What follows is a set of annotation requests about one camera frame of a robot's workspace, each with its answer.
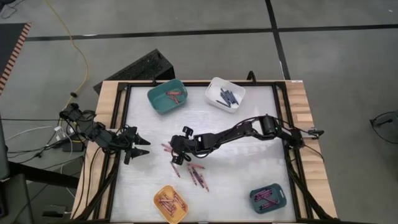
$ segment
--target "teal bowl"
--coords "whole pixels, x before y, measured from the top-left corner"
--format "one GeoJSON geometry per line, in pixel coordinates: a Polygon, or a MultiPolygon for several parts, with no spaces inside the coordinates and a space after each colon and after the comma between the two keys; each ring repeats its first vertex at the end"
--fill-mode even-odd
{"type": "Polygon", "coordinates": [[[147,96],[156,112],[166,114],[184,105],[188,97],[188,92],[180,80],[173,79],[149,90],[147,96]],[[170,99],[170,95],[166,95],[168,91],[179,91],[182,93],[181,95],[175,95],[179,102],[178,104],[170,99]]]}

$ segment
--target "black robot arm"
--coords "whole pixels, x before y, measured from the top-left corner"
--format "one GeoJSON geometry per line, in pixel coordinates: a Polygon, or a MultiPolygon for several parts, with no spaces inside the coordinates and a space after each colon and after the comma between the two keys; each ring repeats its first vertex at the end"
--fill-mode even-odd
{"type": "Polygon", "coordinates": [[[118,135],[117,133],[106,130],[104,124],[95,122],[94,111],[81,111],[79,110],[79,105],[76,103],[71,103],[61,111],[60,117],[69,124],[70,122],[75,122],[81,130],[79,134],[97,143],[104,152],[114,154],[119,150],[125,151],[125,164],[129,164],[130,160],[137,156],[149,153],[147,150],[138,149],[133,146],[133,144],[150,145],[150,142],[138,135],[137,127],[123,127],[121,134],[118,135]]]}
{"type": "Polygon", "coordinates": [[[174,135],[170,142],[173,152],[178,154],[177,156],[173,155],[172,162],[178,165],[182,165],[184,159],[187,161],[191,160],[186,153],[193,154],[199,158],[201,158],[200,155],[206,157],[222,144],[249,136],[261,141],[272,140],[278,137],[287,141],[290,147],[303,146],[303,139],[299,129],[282,129],[278,119],[269,115],[245,119],[232,128],[220,133],[197,134],[193,136],[193,139],[189,139],[189,136],[193,134],[192,129],[184,127],[183,132],[185,133],[184,136],[174,135]],[[261,133],[252,126],[256,121],[260,123],[261,133]]]}

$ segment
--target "white bowl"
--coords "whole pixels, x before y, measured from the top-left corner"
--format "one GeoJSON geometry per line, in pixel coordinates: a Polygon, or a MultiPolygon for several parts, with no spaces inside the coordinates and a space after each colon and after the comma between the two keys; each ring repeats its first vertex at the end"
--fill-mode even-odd
{"type": "Polygon", "coordinates": [[[243,100],[245,92],[246,92],[246,90],[241,86],[235,85],[234,83],[226,81],[222,78],[214,77],[211,80],[210,85],[207,87],[205,95],[206,95],[207,101],[210,104],[212,104],[222,110],[225,110],[227,112],[234,113],[239,108],[239,106],[243,100]],[[236,103],[231,104],[231,107],[229,108],[229,107],[224,106],[221,103],[217,102],[217,100],[218,100],[220,102],[227,104],[225,102],[225,100],[220,95],[221,89],[223,89],[224,91],[229,90],[230,92],[232,92],[234,97],[236,98],[236,101],[239,104],[236,104],[236,103]]]}

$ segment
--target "black box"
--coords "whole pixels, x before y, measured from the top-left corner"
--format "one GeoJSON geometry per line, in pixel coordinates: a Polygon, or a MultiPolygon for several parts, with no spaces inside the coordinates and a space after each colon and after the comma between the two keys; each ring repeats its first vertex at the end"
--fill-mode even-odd
{"type": "MultiPolygon", "coordinates": [[[[173,65],[157,50],[136,60],[106,80],[171,80],[175,78],[173,65]]],[[[100,94],[102,82],[94,86],[100,94]]]]}

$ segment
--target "plastic container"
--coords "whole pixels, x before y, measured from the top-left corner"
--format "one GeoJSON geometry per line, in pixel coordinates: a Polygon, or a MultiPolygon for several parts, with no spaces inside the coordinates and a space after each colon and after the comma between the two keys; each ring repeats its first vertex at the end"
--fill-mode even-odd
{"type": "Polygon", "coordinates": [[[258,214],[264,214],[284,207],[286,205],[286,197],[279,184],[271,184],[267,187],[252,190],[250,192],[250,203],[253,206],[254,211],[258,214]],[[269,193],[265,194],[264,197],[256,195],[257,193],[264,191],[268,191],[269,193]]]}
{"type": "Polygon", "coordinates": [[[156,112],[165,114],[184,105],[188,97],[188,92],[180,80],[173,79],[149,90],[147,96],[156,112]],[[166,95],[168,91],[179,91],[182,93],[181,95],[174,95],[179,102],[178,104],[170,99],[169,95],[166,95]]]}
{"type": "Polygon", "coordinates": [[[154,196],[154,203],[157,207],[157,209],[161,212],[163,217],[171,224],[177,224],[179,223],[187,214],[188,214],[188,205],[184,202],[183,198],[178,194],[175,189],[170,186],[166,185],[164,186],[159,192],[157,192],[154,196]],[[179,203],[177,203],[176,200],[174,200],[174,195],[178,197],[182,203],[185,205],[185,208],[183,209],[179,203]],[[176,210],[174,210],[172,216],[170,213],[160,204],[160,199],[169,199],[169,200],[174,200],[174,202],[171,202],[173,205],[175,205],[176,210]]]}
{"type": "Polygon", "coordinates": [[[226,81],[222,78],[214,77],[211,80],[210,85],[207,87],[205,95],[206,95],[207,101],[210,104],[212,104],[222,110],[225,110],[227,112],[234,113],[239,108],[239,106],[243,100],[245,92],[246,92],[246,90],[241,86],[235,85],[234,83],[226,81]],[[222,105],[221,103],[217,102],[217,100],[218,100],[222,103],[227,104],[225,102],[225,100],[220,95],[221,89],[223,89],[224,91],[226,91],[226,90],[231,91],[233,93],[234,97],[236,98],[236,101],[239,104],[235,103],[235,104],[231,104],[231,107],[227,107],[227,106],[222,105]]]}

